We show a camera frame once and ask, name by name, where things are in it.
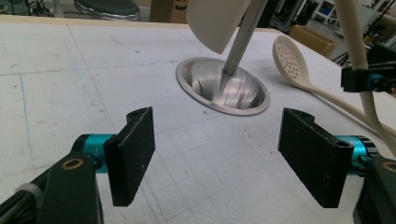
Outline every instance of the chair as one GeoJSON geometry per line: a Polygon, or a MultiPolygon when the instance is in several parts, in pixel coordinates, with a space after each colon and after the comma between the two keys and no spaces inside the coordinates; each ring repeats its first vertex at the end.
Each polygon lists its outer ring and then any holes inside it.
{"type": "Polygon", "coordinates": [[[112,21],[137,21],[139,7],[130,0],[75,0],[75,7],[94,18],[112,21]]]}

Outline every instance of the spoon handle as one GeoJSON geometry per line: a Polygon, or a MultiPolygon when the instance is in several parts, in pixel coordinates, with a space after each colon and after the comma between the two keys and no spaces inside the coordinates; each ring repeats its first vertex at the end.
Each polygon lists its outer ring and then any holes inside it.
{"type": "MultiPolygon", "coordinates": [[[[355,118],[359,119],[361,122],[365,123],[366,125],[368,125],[369,127],[373,128],[368,119],[366,118],[366,116],[355,106],[350,105],[349,103],[335,97],[334,95],[329,94],[328,92],[321,90],[315,86],[311,86],[309,89],[309,91],[311,91],[312,93],[314,93],[315,95],[320,96],[321,98],[339,106],[340,108],[344,109],[346,112],[348,112],[349,114],[351,114],[352,116],[354,116],[355,118]]],[[[385,130],[387,130],[390,134],[392,134],[393,136],[396,136],[396,131],[393,130],[392,128],[390,128],[389,126],[387,126],[384,123],[381,123],[382,126],[384,127],[385,130]]]]}

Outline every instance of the metal bowl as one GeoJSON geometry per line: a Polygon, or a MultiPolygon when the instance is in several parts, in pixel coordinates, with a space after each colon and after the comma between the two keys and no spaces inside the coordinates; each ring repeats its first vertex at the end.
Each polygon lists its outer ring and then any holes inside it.
{"type": "Polygon", "coordinates": [[[270,104],[268,90],[247,70],[237,68],[233,76],[222,73],[225,62],[191,58],[177,67],[183,90],[203,105],[239,116],[259,114],[270,104]]]}

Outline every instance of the black bracket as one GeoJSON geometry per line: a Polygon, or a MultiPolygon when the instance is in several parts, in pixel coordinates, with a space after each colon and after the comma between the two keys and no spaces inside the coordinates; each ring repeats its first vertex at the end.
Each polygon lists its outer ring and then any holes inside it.
{"type": "Polygon", "coordinates": [[[368,138],[357,139],[358,144],[340,141],[319,127],[312,115],[284,108],[278,149],[324,208],[338,206],[353,158],[362,160],[364,185],[353,213],[355,224],[396,223],[396,161],[379,155],[368,138]],[[362,145],[367,156],[356,157],[362,145]]]}
{"type": "Polygon", "coordinates": [[[147,107],[128,114],[119,134],[81,135],[68,155],[0,204],[2,223],[103,223],[95,174],[106,168],[113,204],[128,206],[155,150],[153,126],[147,107]]]}
{"type": "Polygon", "coordinates": [[[343,68],[341,87],[349,92],[391,92],[396,87],[396,62],[370,64],[365,70],[343,68]]]}

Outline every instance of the white table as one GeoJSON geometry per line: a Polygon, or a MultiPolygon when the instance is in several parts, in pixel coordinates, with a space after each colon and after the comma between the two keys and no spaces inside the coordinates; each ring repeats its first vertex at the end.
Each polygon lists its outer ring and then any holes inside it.
{"type": "MultiPolygon", "coordinates": [[[[349,176],[338,209],[322,209],[277,151],[282,109],[316,117],[333,134],[364,125],[279,74],[272,45],[280,33],[258,30],[241,66],[271,95],[253,117],[213,111],[177,84],[185,59],[209,56],[186,25],[0,16],[0,202],[66,155],[83,133],[117,133],[125,115],[153,106],[156,152],[127,208],[111,205],[98,184],[106,223],[353,223],[362,179],[349,176]]],[[[339,87],[340,67],[298,45],[312,82],[361,107],[339,87]]],[[[380,117],[396,128],[394,99],[377,94],[380,117]]]]}

